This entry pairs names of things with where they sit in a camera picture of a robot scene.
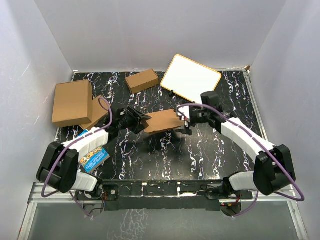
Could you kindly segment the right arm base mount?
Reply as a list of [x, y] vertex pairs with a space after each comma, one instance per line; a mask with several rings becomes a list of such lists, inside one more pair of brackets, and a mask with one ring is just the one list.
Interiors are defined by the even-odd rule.
[[253, 199], [253, 194], [248, 190], [235, 190], [232, 187], [229, 180], [230, 176], [224, 177], [220, 182], [212, 182], [210, 184], [205, 184], [203, 190], [205, 196], [209, 200], [251, 200]]

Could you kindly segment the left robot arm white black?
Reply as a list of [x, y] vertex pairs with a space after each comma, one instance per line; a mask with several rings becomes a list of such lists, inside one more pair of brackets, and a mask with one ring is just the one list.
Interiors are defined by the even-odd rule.
[[103, 127], [93, 127], [72, 141], [48, 145], [36, 174], [36, 179], [44, 183], [41, 196], [47, 198], [56, 193], [85, 191], [93, 200], [103, 195], [103, 187], [98, 179], [89, 173], [78, 172], [80, 160], [98, 147], [115, 139], [119, 131], [128, 129], [139, 134], [152, 117], [131, 106], [108, 113], [108, 123]]

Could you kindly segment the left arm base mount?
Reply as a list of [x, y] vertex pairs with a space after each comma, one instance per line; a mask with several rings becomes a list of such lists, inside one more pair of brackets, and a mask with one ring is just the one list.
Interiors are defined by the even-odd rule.
[[78, 201], [117, 201], [119, 198], [119, 187], [115, 184], [98, 185], [93, 191], [76, 191], [75, 198]]

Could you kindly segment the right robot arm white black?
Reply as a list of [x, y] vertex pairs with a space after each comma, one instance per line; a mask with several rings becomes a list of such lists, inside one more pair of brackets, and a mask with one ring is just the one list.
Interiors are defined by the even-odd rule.
[[201, 94], [201, 103], [176, 107], [176, 115], [184, 122], [184, 131], [209, 124], [219, 134], [239, 146], [254, 162], [253, 171], [236, 172], [223, 179], [223, 194], [233, 199], [241, 191], [258, 191], [269, 196], [296, 181], [291, 151], [284, 144], [275, 145], [246, 127], [233, 112], [223, 110], [214, 91]]

